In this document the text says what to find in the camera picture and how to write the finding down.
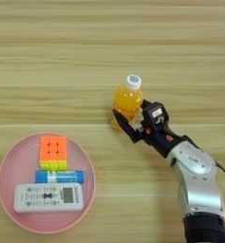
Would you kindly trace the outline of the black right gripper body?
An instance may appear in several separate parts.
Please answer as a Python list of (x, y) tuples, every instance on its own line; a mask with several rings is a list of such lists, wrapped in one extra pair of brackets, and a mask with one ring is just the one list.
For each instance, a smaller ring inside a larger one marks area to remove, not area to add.
[(141, 127), (135, 130), (135, 139), (143, 140), (149, 146), (152, 146), (165, 159), (169, 153), (180, 143), (193, 141), (187, 137), (175, 134), (168, 126), (168, 122), (159, 122), (143, 120)]

